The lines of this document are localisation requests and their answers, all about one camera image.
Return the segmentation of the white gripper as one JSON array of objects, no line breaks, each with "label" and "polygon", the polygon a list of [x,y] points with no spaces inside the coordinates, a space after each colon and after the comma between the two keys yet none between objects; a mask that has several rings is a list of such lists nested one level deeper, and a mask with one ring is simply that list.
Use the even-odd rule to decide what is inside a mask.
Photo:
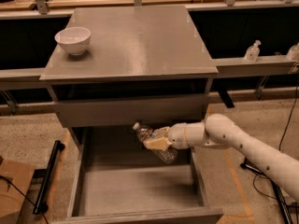
[{"label": "white gripper", "polygon": [[171,128],[163,127],[152,132],[151,138],[143,141],[151,150],[167,150],[171,145],[175,149],[198,147],[206,141],[206,129],[203,122],[179,123]]}]

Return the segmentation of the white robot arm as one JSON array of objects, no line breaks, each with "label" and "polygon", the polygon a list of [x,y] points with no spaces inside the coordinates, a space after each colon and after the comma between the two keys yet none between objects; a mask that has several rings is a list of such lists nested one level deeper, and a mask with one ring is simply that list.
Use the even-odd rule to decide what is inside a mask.
[{"label": "white robot arm", "polygon": [[150,132],[141,142],[147,149],[232,147],[299,201],[299,161],[245,133],[222,114],[195,123],[178,123]]}]

